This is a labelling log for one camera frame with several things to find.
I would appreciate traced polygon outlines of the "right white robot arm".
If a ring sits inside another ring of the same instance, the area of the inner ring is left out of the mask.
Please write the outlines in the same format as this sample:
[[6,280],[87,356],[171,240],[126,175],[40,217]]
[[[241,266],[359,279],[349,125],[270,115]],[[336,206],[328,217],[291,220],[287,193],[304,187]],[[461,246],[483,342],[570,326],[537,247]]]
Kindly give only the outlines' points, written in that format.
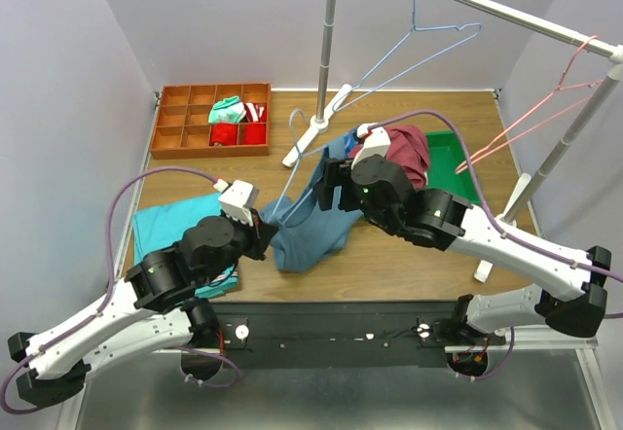
[[605,318],[605,266],[593,252],[497,222],[482,207],[449,192],[418,190],[395,162],[378,155],[361,162],[330,159],[313,191],[321,210],[359,210],[389,235],[469,255],[529,281],[523,289],[460,297],[443,323],[458,343],[499,329],[541,324],[571,337],[591,338]]

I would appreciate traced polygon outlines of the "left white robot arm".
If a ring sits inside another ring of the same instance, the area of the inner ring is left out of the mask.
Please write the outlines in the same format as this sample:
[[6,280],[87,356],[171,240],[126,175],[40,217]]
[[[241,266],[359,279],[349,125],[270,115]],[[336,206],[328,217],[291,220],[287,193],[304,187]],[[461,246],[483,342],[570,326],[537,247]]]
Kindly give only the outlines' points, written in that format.
[[147,254],[93,305],[40,334],[8,340],[18,368],[14,383],[28,412],[55,406],[81,392],[100,373],[163,348],[223,345],[209,300],[197,291],[246,257],[265,260],[277,228],[258,216],[246,225],[209,216],[180,240]]

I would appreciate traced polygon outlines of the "grey-blue tank top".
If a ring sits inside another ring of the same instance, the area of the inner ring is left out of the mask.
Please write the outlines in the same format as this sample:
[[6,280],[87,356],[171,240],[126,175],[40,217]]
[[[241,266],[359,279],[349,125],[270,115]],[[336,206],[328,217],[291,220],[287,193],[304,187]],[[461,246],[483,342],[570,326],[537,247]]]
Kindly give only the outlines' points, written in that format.
[[351,228],[363,217],[363,213],[359,210],[341,211],[337,206],[321,211],[313,192],[313,185],[320,177],[322,164],[327,159],[343,158],[342,135],[330,141],[321,151],[308,185],[296,200],[285,197],[274,216],[272,212],[277,199],[260,210],[264,222],[278,227],[278,233],[270,244],[277,270],[306,272],[346,246]]

